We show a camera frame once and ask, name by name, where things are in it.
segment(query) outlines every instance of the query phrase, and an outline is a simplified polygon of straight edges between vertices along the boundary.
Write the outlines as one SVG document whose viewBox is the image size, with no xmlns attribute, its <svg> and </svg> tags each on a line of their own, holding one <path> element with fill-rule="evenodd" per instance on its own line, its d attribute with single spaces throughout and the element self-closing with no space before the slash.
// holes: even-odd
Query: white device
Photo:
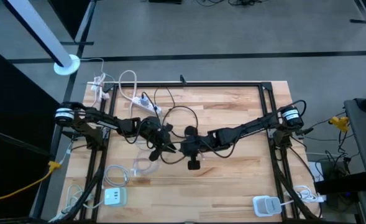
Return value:
<svg viewBox="0 0 366 224">
<path fill-rule="evenodd" d="M 144 100 L 144 99 L 142 100 L 141 97 L 138 97 L 138 96 L 133 97 L 132 102 L 134 105 L 138 106 L 139 108 L 142 108 L 143 110 L 156 115 L 152 104 L 148 103 L 148 101 L 146 102 L 146 100 Z M 157 114 L 161 115 L 161 112 L 162 112 L 161 107 L 159 107 L 157 105 L 156 105 L 156 107 L 157 107 L 157 110 L 156 110 Z"/>
<path fill-rule="evenodd" d="M 115 187 L 104 191 L 104 204 L 111 207 L 123 207 L 127 203 L 127 190 Z"/>
<path fill-rule="evenodd" d="M 45 21 L 39 16 L 28 0 L 5 0 L 7 9 L 27 29 L 29 34 L 40 44 L 54 60 L 54 71 L 59 75 L 70 75 L 77 71 L 80 59 L 69 55 Z"/>
<path fill-rule="evenodd" d="M 254 197 L 253 207 L 258 217 L 270 217 L 282 212 L 280 199 L 268 195 Z"/>
</svg>

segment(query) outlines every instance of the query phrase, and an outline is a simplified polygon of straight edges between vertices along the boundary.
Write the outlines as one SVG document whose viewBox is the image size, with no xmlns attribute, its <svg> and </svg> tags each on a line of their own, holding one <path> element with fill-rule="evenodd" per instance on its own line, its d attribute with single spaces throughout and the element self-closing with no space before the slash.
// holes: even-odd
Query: yellow clamp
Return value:
<svg viewBox="0 0 366 224">
<path fill-rule="evenodd" d="M 348 117 L 333 117 L 329 120 L 329 124 L 335 125 L 337 128 L 339 128 L 342 132 L 346 133 L 349 131 L 349 118 Z"/>
</svg>

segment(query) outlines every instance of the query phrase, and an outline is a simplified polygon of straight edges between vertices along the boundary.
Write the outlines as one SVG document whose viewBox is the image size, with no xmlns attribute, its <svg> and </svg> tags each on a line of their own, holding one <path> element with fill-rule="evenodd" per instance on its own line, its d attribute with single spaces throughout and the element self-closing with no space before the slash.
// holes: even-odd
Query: yellow cable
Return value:
<svg viewBox="0 0 366 224">
<path fill-rule="evenodd" d="M 41 183 L 44 179 L 46 179 L 47 177 L 49 177 L 49 176 L 50 176 L 50 174 L 52 174 L 52 172 L 53 172 L 55 169 L 58 169 L 58 168 L 60 168 L 60 167 L 61 167 L 61 165 L 60 165 L 60 164 L 58 164 L 58 163 L 56 163 L 56 162 L 54 162 L 54 161 L 50 161 L 48 164 L 49 164 L 49 166 L 50 166 L 50 167 L 48 168 L 48 173 L 47 173 L 44 177 L 42 177 L 41 179 L 39 179 L 39 180 L 35 181 L 34 183 L 32 183 L 32 184 L 30 184 L 30 185 L 28 185 L 28 186 L 25 186 L 25 187 L 23 187 L 23 188 L 21 188 L 21 189 L 19 189 L 19 190 L 16 190 L 15 192 L 13 192 L 13 193 L 11 193 L 11 194 L 8 194 L 8 195 L 5 195 L 5 196 L 0 197 L 0 200 L 5 199 L 5 198 L 8 198 L 8 197 L 11 197 L 11 196 L 13 196 L 13 195 L 15 195 L 15 194 L 18 194 L 19 192 L 21 192 L 21 191 L 23 191 L 23 190 L 26 190 L 26 189 L 28 189 L 28 188 L 30 188 L 30 187 L 32 187 L 32 186 L 34 186 L 35 184 Z"/>
</svg>

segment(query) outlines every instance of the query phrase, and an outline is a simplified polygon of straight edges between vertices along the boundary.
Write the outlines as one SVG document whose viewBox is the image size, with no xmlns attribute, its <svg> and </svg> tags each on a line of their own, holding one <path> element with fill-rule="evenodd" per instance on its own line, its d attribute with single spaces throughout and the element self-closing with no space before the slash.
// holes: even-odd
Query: cable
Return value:
<svg viewBox="0 0 366 224">
<path fill-rule="evenodd" d="M 134 76 L 134 87 L 133 87 L 133 96 L 132 98 L 129 98 L 128 96 L 126 96 L 123 91 L 122 91 L 122 86 L 121 86 L 121 79 L 122 76 L 125 75 L 127 72 L 131 72 L 133 73 Z M 130 100 L 130 106 L 129 106 L 129 117 L 132 118 L 132 106 L 133 106 L 133 98 L 136 96 L 137 94 L 137 75 L 135 74 L 135 72 L 133 72 L 132 70 L 126 70 L 124 72 L 122 72 L 122 74 L 119 76 L 119 80 L 118 80 L 118 85 L 119 85 L 119 91 L 121 92 L 122 96 L 128 100 Z"/>
<path fill-rule="evenodd" d="M 290 149 L 296 154 L 296 156 L 299 158 L 299 160 L 301 161 L 301 163 L 305 166 L 305 168 L 308 171 L 308 173 L 310 174 L 311 178 L 313 178 L 313 182 L 315 182 L 315 177 L 314 177 L 313 173 L 311 172 L 311 170 L 309 169 L 309 167 L 307 166 L 307 164 L 304 161 L 304 159 L 295 150 L 293 150 L 292 147 L 290 147 Z M 321 203 L 319 203 L 319 215 L 318 215 L 318 218 L 320 218 L 321 216 L 322 216 L 322 205 L 321 205 Z"/>
<path fill-rule="evenodd" d="M 230 4 L 231 6 L 254 6 L 256 3 L 263 3 L 265 1 L 268 0 L 236 0 L 235 2 L 228 0 L 228 4 Z"/>
<path fill-rule="evenodd" d="M 338 114 L 336 114 L 335 116 L 339 116 L 339 115 L 342 115 L 342 114 L 344 114 L 345 112 L 341 112 L 341 113 L 338 113 Z M 324 120 L 324 121 L 320 121 L 320 122 L 318 122 L 318 123 L 315 123 L 315 124 L 313 124 L 311 127 L 309 127 L 309 128 L 313 128 L 313 127 L 315 127 L 315 126 L 317 126 L 317 125 L 319 125 L 319 124 L 322 124 L 322 123 L 325 123 L 325 122 L 328 122 L 330 119 L 332 119 L 332 118 L 329 118 L 329 119 L 327 119 L 327 120 Z"/>
<path fill-rule="evenodd" d="M 192 110 L 191 108 L 189 108 L 189 107 L 187 107 L 187 106 L 180 106 L 180 105 L 178 105 L 178 106 L 174 106 L 174 107 L 172 107 L 172 108 L 170 108 L 169 110 L 168 110 L 168 112 L 165 114 L 165 117 L 163 118 L 163 121 L 162 121 L 162 126 L 163 126 L 163 124 L 165 123 L 165 120 L 166 120 L 166 117 L 174 110 L 174 109 L 176 109 L 176 108 L 186 108 L 186 109 L 188 109 L 188 110 L 190 110 L 193 114 L 194 114 L 194 116 L 195 116 L 195 128 L 198 130 L 198 116 L 196 115 L 196 113 L 195 113 L 195 111 L 194 110 Z M 174 134 L 176 137 L 178 137 L 178 138 L 185 138 L 185 136 L 179 136 L 179 135 L 177 135 L 174 131 L 172 131 L 172 134 Z"/>
<path fill-rule="evenodd" d="M 168 143 L 168 144 L 165 144 L 165 145 L 163 145 L 163 146 L 162 146 L 161 151 L 160 151 L 160 158 L 161 158 L 161 160 L 162 160 L 164 163 L 166 163 L 166 164 L 168 164 L 168 165 L 176 164 L 176 163 L 178 163 L 178 162 L 182 161 L 182 160 L 185 158 L 185 156 L 183 156 L 182 158 L 180 158 L 180 159 L 178 159 L 178 160 L 176 160 L 176 161 L 174 161 L 174 162 L 167 162 L 167 161 L 163 158 L 162 153 L 163 153 L 163 150 L 164 150 L 167 146 L 169 146 L 169 145 L 171 145 L 171 144 L 181 144 L 181 142 L 171 142 L 171 143 Z"/>
<path fill-rule="evenodd" d="M 311 140 L 315 140 L 315 141 L 337 141 L 337 139 L 317 139 L 317 138 L 312 138 L 312 137 L 308 137 L 308 136 L 304 136 L 306 139 L 311 139 Z"/>
<path fill-rule="evenodd" d="M 317 153 L 317 152 L 306 152 L 306 154 L 310 154 L 310 155 L 327 155 L 325 153 Z"/>
<path fill-rule="evenodd" d="M 133 161 L 133 174 L 135 177 L 137 177 L 138 175 L 137 174 L 143 174 L 143 175 L 149 175 L 149 174 L 152 174 L 154 173 L 155 171 L 157 171 L 157 169 L 159 168 L 159 163 L 158 161 L 150 161 L 150 159 L 148 158 L 149 157 L 149 153 L 151 151 L 142 151 L 142 152 L 139 152 L 137 154 L 137 157 L 134 159 Z M 139 162 L 148 162 L 149 165 L 148 167 L 144 168 L 144 169 L 141 169 L 140 166 L 139 166 Z"/>
<path fill-rule="evenodd" d="M 61 159 L 61 160 L 60 160 L 60 162 L 58 162 L 60 165 L 62 165 L 62 164 L 63 164 L 63 162 L 64 162 L 64 159 L 65 159 L 66 155 L 67 155 L 67 154 L 71 154 L 71 146 L 72 146 L 72 139 L 71 139 L 70 144 L 69 144 L 69 145 L 68 145 L 68 147 L 66 148 L 66 151 L 65 151 L 65 153 L 64 153 L 63 159 Z"/>
<path fill-rule="evenodd" d="M 162 127 L 161 127 L 159 124 L 157 124 L 157 123 L 154 123 L 154 122 L 152 122 L 152 121 L 142 120 L 142 121 L 140 122 L 140 124 L 139 124 L 139 127 L 137 128 L 137 132 L 136 132 L 136 134 L 135 134 L 135 137 L 134 137 L 133 141 L 132 141 L 132 142 L 130 142 L 130 141 L 128 140 L 128 138 L 126 137 L 125 131 L 121 128 L 123 138 L 125 139 L 125 141 L 126 141 L 127 143 L 129 143 L 129 144 L 134 144 L 134 143 L 137 141 L 137 138 L 139 137 L 139 133 L 140 133 L 141 126 L 142 126 L 145 122 L 155 124 L 155 125 L 157 125 L 159 128 L 161 128 L 161 129 L 162 129 Z"/>
<path fill-rule="evenodd" d="M 211 2 L 212 4 L 203 4 L 201 3 L 199 0 L 196 0 L 196 2 L 198 4 L 200 4 L 201 6 L 204 6 L 204 7 L 211 7 L 211 6 L 215 6 L 217 4 L 219 4 L 220 2 L 223 2 L 224 0 L 218 0 L 218 1 L 213 1 L 213 0 L 209 0 L 209 2 Z"/>
<path fill-rule="evenodd" d="M 93 104 L 91 105 L 91 106 L 94 106 L 96 104 L 97 100 L 99 98 L 102 98 L 105 95 L 105 93 L 103 93 L 103 82 L 104 82 L 105 78 L 110 77 L 110 78 L 112 78 L 113 81 L 115 81 L 115 78 L 108 75 L 107 73 L 105 73 L 103 71 L 103 68 L 104 68 L 104 59 L 103 58 L 86 58 L 86 59 L 77 59 L 77 60 L 82 60 L 82 61 L 85 61 L 85 60 L 87 60 L 87 61 L 101 60 L 102 61 L 102 63 L 101 63 L 101 75 L 94 78 L 94 84 L 93 85 L 97 86 L 94 89 L 94 101 L 93 101 Z"/>
<path fill-rule="evenodd" d="M 295 140 L 296 142 L 298 142 L 298 143 L 300 143 L 302 146 L 304 146 L 304 151 L 306 151 L 307 152 L 307 146 L 304 144 L 304 143 L 302 143 L 301 141 L 299 141 L 299 140 L 297 140 L 296 138 L 294 138 L 293 136 L 290 136 L 293 140 Z"/>
<path fill-rule="evenodd" d="M 318 198 L 319 196 L 315 196 L 312 192 L 311 192 L 311 189 L 305 185 L 297 185 L 297 186 L 294 186 L 293 189 L 297 189 L 297 188 L 303 188 L 305 190 L 302 190 L 300 192 L 297 192 L 296 191 L 296 194 L 300 197 L 300 199 L 303 201 L 303 202 L 306 202 L 306 203 L 312 203 L 312 202 L 317 202 L 318 201 Z M 284 195 L 290 197 L 290 194 L 285 191 L 283 193 Z M 281 205 L 288 205 L 289 203 L 292 203 L 294 202 L 294 200 L 290 200 L 288 202 L 285 202 L 285 203 L 282 203 Z"/>
<path fill-rule="evenodd" d="M 289 147 L 292 152 L 294 152 L 297 156 L 297 158 L 301 161 L 301 163 L 305 166 L 305 168 L 307 169 L 308 173 L 311 175 L 311 177 L 313 178 L 313 181 L 315 181 L 315 177 L 313 175 L 313 173 L 311 173 L 311 170 L 309 169 L 309 167 L 307 166 L 306 162 L 304 161 L 303 158 L 301 158 L 301 156 L 292 148 L 292 147 Z"/>
<path fill-rule="evenodd" d="M 173 107 L 175 107 L 175 106 L 176 106 L 176 102 L 175 102 L 175 99 L 174 99 L 174 97 L 173 97 L 172 93 L 170 93 L 169 88 L 167 88 L 167 87 L 165 87 L 165 88 L 166 88 L 166 90 L 169 92 L 170 98 L 172 99 Z M 157 92 L 158 92 L 158 90 L 159 90 L 159 87 L 158 87 L 158 88 L 155 90 L 155 92 L 153 93 L 153 102 L 155 103 L 155 105 L 157 104 Z"/>
<path fill-rule="evenodd" d="M 15 192 L 13 192 L 13 193 L 10 193 L 10 194 L 5 195 L 5 196 L 1 196 L 1 197 L 0 197 L 0 200 L 5 199 L 5 198 L 8 198 L 8 197 L 12 197 L 13 195 L 18 194 L 19 192 L 21 192 L 21 191 L 23 191 L 23 190 L 27 190 L 28 188 L 30 188 L 30 187 L 32 187 L 32 186 L 34 186 L 34 185 L 37 185 L 37 184 L 39 184 L 39 183 L 41 183 L 44 179 L 46 179 L 47 177 L 49 177 L 49 176 L 50 176 L 50 174 L 52 174 L 52 172 L 53 172 L 55 169 L 58 169 L 58 168 L 60 168 L 60 167 L 61 167 L 61 165 L 60 165 L 59 163 L 54 162 L 54 161 L 50 161 L 48 164 L 49 164 L 49 166 L 50 166 L 50 167 L 48 168 L 48 172 L 47 172 L 47 174 L 46 174 L 44 177 L 42 177 L 41 179 L 39 179 L 39 180 L 35 181 L 34 183 L 32 183 L 32 184 L 30 184 L 30 185 L 27 185 L 27 186 L 25 186 L 25 187 L 23 187 L 23 188 L 21 188 L 21 189 L 19 189 L 19 190 L 16 190 L 16 191 L 15 191 Z"/>
<path fill-rule="evenodd" d="M 158 92 L 158 89 L 159 89 L 159 87 L 155 90 L 155 93 L 153 94 L 153 101 L 154 101 L 154 103 L 155 104 L 157 104 L 157 92 Z M 195 113 L 195 111 L 194 110 L 192 110 L 191 108 L 189 108 L 189 107 L 187 107 L 187 106 L 176 106 L 176 102 L 175 102 L 175 99 L 174 99 L 174 97 L 173 97 L 173 95 L 172 95 L 172 93 L 170 92 L 170 90 L 169 90 L 169 88 L 167 88 L 166 87 L 166 90 L 169 92 L 169 95 L 170 95 L 170 98 L 172 99 L 172 102 L 173 102 L 173 107 L 172 108 L 170 108 L 169 110 L 168 110 L 168 112 L 165 114 L 165 117 L 163 118 L 163 120 L 162 120 L 162 126 L 164 125 L 164 123 L 165 123 L 165 120 L 166 120 L 166 117 L 174 110 L 174 109 L 176 109 L 176 108 L 186 108 L 186 109 L 188 109 L 188 110 L 190 110 L 193 114 L 194 114 L 194 116 L 195 116 L 195 121 L 196 121 L 196 124 L 195 124 L 195 128 L 198 130 L 198 117 L 197 117 L 197 115 L 196 115 L 196 113 Z M 174 135 L 174 136 L 176 136 L 176 137 L 178 137 L 178 138 L 182 138 L 182 139 L 185 139 L 186 137 L 185 136 L 180 136 L 180 135 L 178 135 L 178 134 L 176 134 L 173 130 L 171 131 L 172 132 L 172 134 Z"/>
<path fill-rule="evenodd" d="M 87 144 L 84 144 L 84 145 L 81 145 L 81 146 L 73 147 L 73 148 L 71 149 L 71 151 L 72 151 L 72 150 L 74 150 L 74 149 L 79 149 L 80 147 L 85 147 L 85 146 L 88 146 L 88 145 L 87 145 Z"/>
<path fill-rule="evenodd" d="M 234 142 L 234 145 L 233 145 L 233 147 L 232 147 L 232 149 L 231 149 L 231 151 L 230 151 L 230 153 L 228 154 L 228 155 L 226 155 L 226 156 L 223 156 L 223 155 L 220 155 L 220 154 L 218 154 L 209 144 L 207 144 L 205 141 L 203 141 L 203 140 L 201 140 L 202 141 L 202 143 L 206 146 L 206 147 L 208 147 L 210 150 L 212 150 L 212 152 L 213 153 L 215 153 L 215 155 L 217 155 L 218 157 L 220 157 L 220 158 L 223 158 L 223 159 L 227 159 L 228 157 L 230 157 L 231 155 L 232 155 L 232 153 L 234 152 L 234 149 L 235 149 L 235 146 L 237 145 L 237 142 L 238 142 L 238 140 L 239 140 L 239 136 L 240 136 L 240 134 L 242 134 L 242 130 L 239 132 L 239 134 L 237 135 L 237 137 L 236 137 L 236 139 L 235 139 L 235 142 Z"/>
<path fill-rule="evenodd" d="M 108 171 L 110 169 L 120 169 L 123 172 L 123 176 L 124 176 L 124 181 L 121 184 L 115 183 L 113 182 L 109 177 L 108 177 Z M 104 178 L 103 178 L 103 183 L 101 188 L 104 188 L 104 180 L 111 186 L 113 187 L 123 187 L 125 186 L 129 180 L 130 180 L 130 172 L 123 166 L 120 165 L 110 165 L 106 168 L 106 170 L 104 171 Z"/>
<path fill-rule="evenodd" d="M 70 192 L 71 192 L 71 188 L 72 187 L 76 187 L 78 189 L 78 191 L 76 191 L 71 197 L 70 197 Z M 68 190 L 66 191 L 66 205 L 64 207 L 63 210 L 61 210 L 61 212 L 59 214 L 57 214 L 55 217 L 53 217 L 51 220 L 49 220 L 48 222 L 55 222 L 57 220 L 62 219 L 65 215 L 67 215 L 68 212 L 70 212 L 71 208 L 75 206 L 75 203 L 79 200 L 79 198 L 82 196 L 84 190 L 82 190 L 82 188 L 79 185 L 73 184 L 71 186 L 68 187 Z M 89 194 L 89 197 L 86 199 L 86 202 L 90 201 L 94 199 L 92 194 Z M 94 206 L 88 206 L 87 204 L 83 204 L 84 207 L 86 208 L 97 208 L 98 206 L 100 206 L 104 201 L 100 201 L 97 205 Z"/>
</svg>

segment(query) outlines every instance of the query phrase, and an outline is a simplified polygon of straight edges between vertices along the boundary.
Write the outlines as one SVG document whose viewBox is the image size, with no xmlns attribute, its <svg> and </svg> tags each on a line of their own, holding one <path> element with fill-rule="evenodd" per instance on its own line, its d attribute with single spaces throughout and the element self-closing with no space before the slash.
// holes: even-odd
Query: black bracket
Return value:
<svg viewBox="0 0 366 224">
<path fill-rule="evenodd" d="M 264 89 L 268 90 L 268 91 L 272 91 L 272 84 L 271 82 L 262 82 L 262 86 Z"/>
<path fill-rule="evenodd" d="M 183 84 L 183 86 L 187 86 L 187 82 L 185 81 L 184 75 L 180 75 L 180 81 Z"/>
</svg>

